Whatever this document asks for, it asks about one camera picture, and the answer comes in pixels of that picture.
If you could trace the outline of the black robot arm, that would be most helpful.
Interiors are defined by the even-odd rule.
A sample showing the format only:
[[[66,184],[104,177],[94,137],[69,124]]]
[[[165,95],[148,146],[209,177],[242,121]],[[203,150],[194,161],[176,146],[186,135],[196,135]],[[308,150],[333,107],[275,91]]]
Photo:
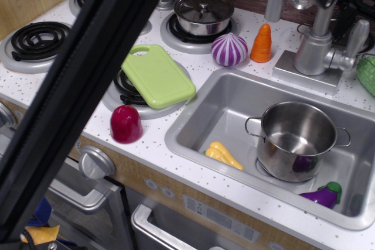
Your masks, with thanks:
[[[86,0],[1,160],[2,245],[18,244],[158,1]]]

